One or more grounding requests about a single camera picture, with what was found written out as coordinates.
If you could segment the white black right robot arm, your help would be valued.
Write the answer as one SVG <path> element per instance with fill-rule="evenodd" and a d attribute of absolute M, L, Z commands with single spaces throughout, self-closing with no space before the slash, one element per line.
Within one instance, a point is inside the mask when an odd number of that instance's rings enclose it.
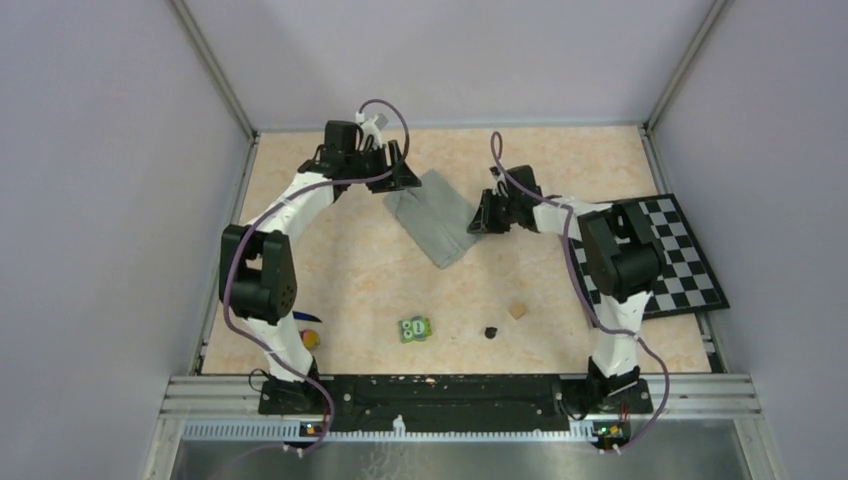
<path fill-rule="evenodd" d="M 518 225 L 581 244 L 584 271 L 600 294 L 590 319 L 601 332 L 588 361 L 586 397 L 594 409 L 614 411 L 639 379 L 638 334 L 665 266 L 648 216 L 635 203 L 545 197 L 528 165 L 490 172 L 496 184 L 482 192 L 469 233 L 503 234 Z"/>

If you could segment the grey-green cloth napkin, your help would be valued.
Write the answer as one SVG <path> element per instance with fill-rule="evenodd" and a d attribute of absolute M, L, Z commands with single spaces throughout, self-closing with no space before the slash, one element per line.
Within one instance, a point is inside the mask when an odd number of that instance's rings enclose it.
<path fill-rule="evenodd" d="M 436 170 L 420 179 L 420 187 L 388 193 L 383 204 L 428 259 L 446 269 L 482 239 L 468 232 L 476 208 Z"/>

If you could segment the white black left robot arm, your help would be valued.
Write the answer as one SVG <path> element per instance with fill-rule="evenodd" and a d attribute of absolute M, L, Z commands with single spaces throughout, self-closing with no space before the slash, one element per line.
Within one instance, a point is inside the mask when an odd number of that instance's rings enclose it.
<path fill-rule="evenodd" d="M 406 163 L 407 143 L 386 140 L 382 115 L 357 114 L 326 123 L 322 143 L 290 185 L 245 225 L 221 236 L 219 297 L 227 326 L 265 354 L 270 374 L 286 382 L 283 401 L 297 413 L 319 404 L 320 386 L 308 378 L 314 357 L 293 315 L 298 293 L 293 246 L 306 228 L 351 186 L 374 194 L 421 186 Z"/>

